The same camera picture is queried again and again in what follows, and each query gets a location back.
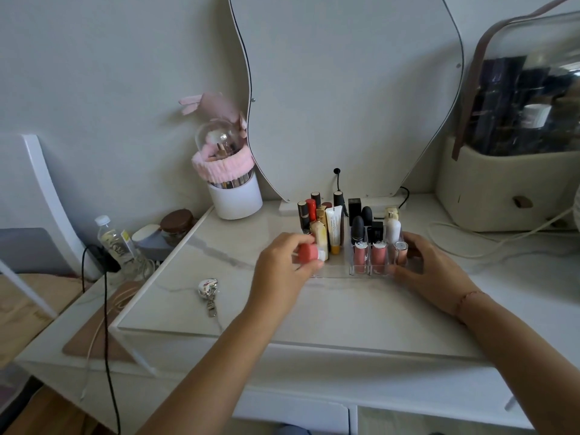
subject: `red cap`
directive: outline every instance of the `red cap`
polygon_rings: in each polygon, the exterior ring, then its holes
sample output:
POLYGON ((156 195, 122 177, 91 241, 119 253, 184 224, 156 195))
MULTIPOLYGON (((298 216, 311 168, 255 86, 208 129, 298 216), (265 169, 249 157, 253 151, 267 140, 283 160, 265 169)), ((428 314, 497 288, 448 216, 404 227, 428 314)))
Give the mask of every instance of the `red cap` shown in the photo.
POLYGON ((316 200, 308 198, 308 200, 306 200, 306 205, 308 206, 308 217, 312 223, 313 221, 316 221, 316 200))
POLYGON ((309 263, 318 259, 318 248, 316 244, 300 244, 298 246, 298 261, 301 264, 309 263))

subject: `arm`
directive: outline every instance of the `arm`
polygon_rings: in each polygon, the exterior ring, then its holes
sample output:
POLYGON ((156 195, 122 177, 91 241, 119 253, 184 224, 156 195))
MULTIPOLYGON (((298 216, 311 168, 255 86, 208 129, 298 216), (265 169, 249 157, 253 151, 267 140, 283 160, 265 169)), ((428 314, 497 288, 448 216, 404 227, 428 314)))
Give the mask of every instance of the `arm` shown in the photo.
POLYGON ((218 435, 254 365, 290 312, 302 286, 323 263, 294 270, 292 252, 311 235, 281 234, 258 258, 250 298, 203 359, 147 420, 138 435, 218 435))
POLYGON ((535 331, 479 290, 451 258, 419 235, 404 233, 423 274, 391 266, 399 282, 460 319, 516 396, 540 434, 580 427, 580 371, 535 331))

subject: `silver keychain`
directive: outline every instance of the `silver keychain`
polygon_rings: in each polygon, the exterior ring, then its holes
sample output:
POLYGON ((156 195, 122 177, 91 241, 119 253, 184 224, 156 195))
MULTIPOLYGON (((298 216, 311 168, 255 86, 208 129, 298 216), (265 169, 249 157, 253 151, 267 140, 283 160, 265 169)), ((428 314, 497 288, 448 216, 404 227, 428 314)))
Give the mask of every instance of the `silver keychain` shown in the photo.
POLYGON ((216 293, 218 292, 218 280, 216 278, 204 279, 199 283, 197 291, 201 298, 208 302, 207 307, 209 317, 216 317, 218 311, 216 309, 215 299, 216 293))

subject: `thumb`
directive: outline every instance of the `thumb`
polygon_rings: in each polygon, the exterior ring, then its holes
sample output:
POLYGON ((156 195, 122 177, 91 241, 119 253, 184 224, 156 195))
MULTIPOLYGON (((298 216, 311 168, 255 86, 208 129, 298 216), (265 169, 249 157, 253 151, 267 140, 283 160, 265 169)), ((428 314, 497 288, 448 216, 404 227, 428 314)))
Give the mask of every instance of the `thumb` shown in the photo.
POLYGON ((408 288, 415 289, 419 282, 420 275, 405 269, 405 267, 389 265, 387 267, 387 273, 395 279, 395 282, 408 288))
POLYGON ((324 265, 323 261, 315 259, 307 264, 303 264, 302 266, 300 266, 300 268, 296 270, 296 275, 298 275, 298 277, 300 278, 301 283, 305 284, 306 281, 308 281, 309 278, 313 277, 314 274, 319 269, 321 269, 323 265, 324 265))

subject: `hand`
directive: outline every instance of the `hand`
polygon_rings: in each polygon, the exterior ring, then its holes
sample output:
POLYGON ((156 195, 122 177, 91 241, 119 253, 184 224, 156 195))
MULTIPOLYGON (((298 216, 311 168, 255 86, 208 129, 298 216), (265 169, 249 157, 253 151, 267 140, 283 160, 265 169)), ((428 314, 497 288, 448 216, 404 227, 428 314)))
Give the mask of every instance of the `hand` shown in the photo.
POLYGON ((435 307, 455 315, 461 299, 470 292, 479 291, 479 288, 453 259, 427 239, 410 232, 403 232, 403 237, 409 244, 408 256, 423 258, 423 274, 400 266, 388 266, 388 273, 435 307))
POLYGON ((295 270, 292 253, 298 245, 313 242, 312 235, 282 233, 262 251, 257 259, 246 311, 271 317, 276 325, 282 322, 294 307, 306 281, 324 264, 314 260, 295 270))

